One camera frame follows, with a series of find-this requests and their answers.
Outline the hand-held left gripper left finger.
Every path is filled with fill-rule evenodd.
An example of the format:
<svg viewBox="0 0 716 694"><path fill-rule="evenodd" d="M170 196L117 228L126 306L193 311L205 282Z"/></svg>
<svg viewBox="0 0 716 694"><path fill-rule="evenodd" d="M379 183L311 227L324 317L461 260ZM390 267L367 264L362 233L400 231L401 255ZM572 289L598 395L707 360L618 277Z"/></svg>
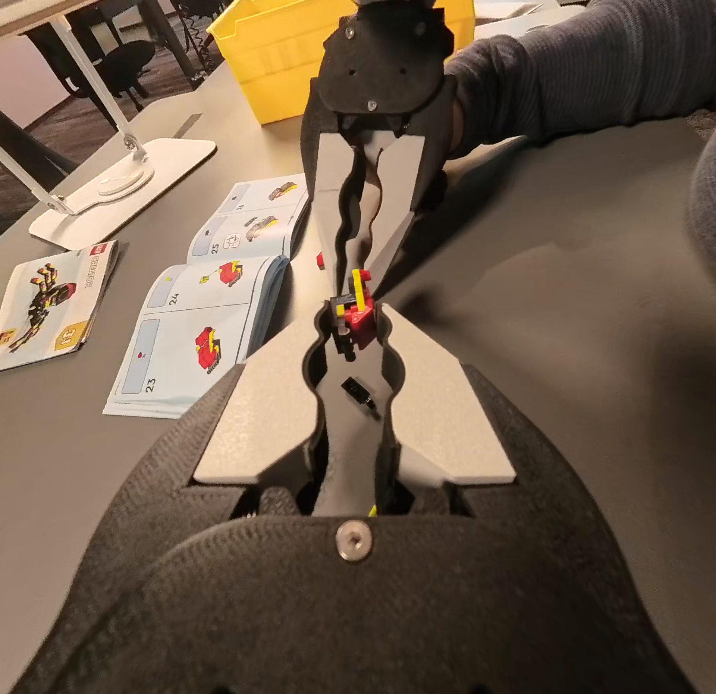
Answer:
<svg viewBox="0 0 716 694"><path fill-rule="evenodd" d="M203 485L281 486L317 491L327 469L325 408L327 301L267 341L243 363L238 381L193 473Z"/></svg>

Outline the black clip lego piece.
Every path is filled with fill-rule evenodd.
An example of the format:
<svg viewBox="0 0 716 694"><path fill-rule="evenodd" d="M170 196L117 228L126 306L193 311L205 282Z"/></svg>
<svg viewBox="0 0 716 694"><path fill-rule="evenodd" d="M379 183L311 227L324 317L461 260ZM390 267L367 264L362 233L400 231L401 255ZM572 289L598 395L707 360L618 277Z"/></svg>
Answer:
<svg viewBox="0 0 716 694"><path fill-rule="evenodd" d="M361 383L349 376L342 382L342 389L357 403L371 418L379 421L381 418L377 404L374 402L370 391Z"/></svg>

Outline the yellow plastic bin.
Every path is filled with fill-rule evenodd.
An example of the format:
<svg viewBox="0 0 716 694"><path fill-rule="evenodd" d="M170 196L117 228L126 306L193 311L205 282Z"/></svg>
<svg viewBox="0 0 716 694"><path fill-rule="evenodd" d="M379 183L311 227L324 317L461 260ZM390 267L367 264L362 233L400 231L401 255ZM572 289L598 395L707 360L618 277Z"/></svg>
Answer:
<svg viewBox="0 0 716 694"><path fill-rule="evenodd" d="M437 0L435 6L445 10L453 54L472 40L473 0ZM324 42L339 19L355 11L351 0L234 0L209 32L265 125L304 113Z"/></svg>

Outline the black office chair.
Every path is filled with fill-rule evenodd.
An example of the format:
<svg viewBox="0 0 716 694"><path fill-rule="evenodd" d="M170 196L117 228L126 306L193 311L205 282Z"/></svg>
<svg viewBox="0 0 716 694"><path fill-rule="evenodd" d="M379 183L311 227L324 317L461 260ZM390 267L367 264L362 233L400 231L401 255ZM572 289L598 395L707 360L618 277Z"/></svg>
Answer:
<svg viewBox="0 0 716 694"><path fill-rule="evenodd" d="M107 54L97 65L97 72L115 97L126 93L131 99L135 90L146 99L147 90L139 83L139 78L156 54L156 47L147 40L134 40L121 44Z"/></svg>

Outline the red yellow lego body assembly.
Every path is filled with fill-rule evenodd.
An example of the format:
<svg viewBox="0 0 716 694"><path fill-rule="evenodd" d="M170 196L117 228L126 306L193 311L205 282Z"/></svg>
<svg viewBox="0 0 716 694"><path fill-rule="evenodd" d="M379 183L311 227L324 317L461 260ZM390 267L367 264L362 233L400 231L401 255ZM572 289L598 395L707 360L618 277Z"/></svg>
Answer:
<svg viewBox="0 0 716 694"><path fill-rule="evenodd" d="M329 299L331 334L337 352L348 362L356 359L356 350L365 349L376 337L374 300L368 288L369 271L353 269L348 291Z"/></svg>

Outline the person's torso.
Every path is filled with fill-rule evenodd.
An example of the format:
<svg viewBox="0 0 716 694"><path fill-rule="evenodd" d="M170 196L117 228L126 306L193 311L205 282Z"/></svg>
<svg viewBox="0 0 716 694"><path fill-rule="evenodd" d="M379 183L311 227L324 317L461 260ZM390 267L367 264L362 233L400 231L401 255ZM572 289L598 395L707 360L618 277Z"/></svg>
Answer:
<svg viewBox="0 0 716 694"><path fill-rule="evenodd" d="M693 174L687 210L694 246L715 276L715 133L704 147Z"/></svg>

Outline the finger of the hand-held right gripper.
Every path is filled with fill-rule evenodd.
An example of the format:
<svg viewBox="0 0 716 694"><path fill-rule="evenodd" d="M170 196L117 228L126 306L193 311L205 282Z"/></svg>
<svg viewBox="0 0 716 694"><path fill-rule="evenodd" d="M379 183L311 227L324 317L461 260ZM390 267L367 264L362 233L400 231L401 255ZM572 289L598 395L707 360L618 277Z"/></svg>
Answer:
<svg viewBox="0 0 716 694"><path fill-rule="evenodd" d="M370 218L370 251L365 257L373 297L377 297L415 217L412 203L424 142L421 136L374 133L365 145L365 156L380 188L380 200Z"/></svg>
<svg viewBox="0 0 716 694"><path fill-rule="evenodd" d="M354 232L358 174L353 146L339 133L320 134L311 216L332 294L346 290L346 244Z"/></svg>

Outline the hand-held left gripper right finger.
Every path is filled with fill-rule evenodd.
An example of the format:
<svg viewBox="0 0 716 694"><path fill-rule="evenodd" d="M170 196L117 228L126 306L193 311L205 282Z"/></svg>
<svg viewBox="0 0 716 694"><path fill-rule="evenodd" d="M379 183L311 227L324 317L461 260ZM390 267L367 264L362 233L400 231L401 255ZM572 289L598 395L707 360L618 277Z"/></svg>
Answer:
<svg viewBox="0 0 716 694"><path fill-rule="evenodd" d="M506 485L515 469L461 361L389 305L377 309L391 387L375 458L375 499L443 485Z"/></svg>

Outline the lego instruction booklet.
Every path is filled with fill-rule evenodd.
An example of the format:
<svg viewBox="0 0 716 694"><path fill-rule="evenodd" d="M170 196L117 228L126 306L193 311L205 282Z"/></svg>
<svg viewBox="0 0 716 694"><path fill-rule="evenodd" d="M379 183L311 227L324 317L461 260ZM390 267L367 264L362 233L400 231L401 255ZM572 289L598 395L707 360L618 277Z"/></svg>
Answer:
<svg viewBox="0 0 716 694"><path fill-rule="evenodd" d="M1 371L77 351L119 253L116 240L21 263L1 301Z"/></svg>
<svg viewBox="0 0 716 694"><path fill-rule="evenodd" d="M255 352L308 211L301 172L235 184L152 285L103 414L177 419Z"/></svg>

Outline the closed lego instruction booklet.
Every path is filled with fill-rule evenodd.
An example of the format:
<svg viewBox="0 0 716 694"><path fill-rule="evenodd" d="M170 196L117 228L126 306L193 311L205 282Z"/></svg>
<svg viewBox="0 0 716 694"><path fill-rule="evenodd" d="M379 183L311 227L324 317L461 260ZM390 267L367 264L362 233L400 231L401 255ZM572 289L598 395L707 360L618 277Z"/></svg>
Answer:
<svg viewBox="0 0 716 694"><path fill-rule="evenodd" d="M77 351L119 253L116 240L21 263L1 301L1 371Z"/></svg>

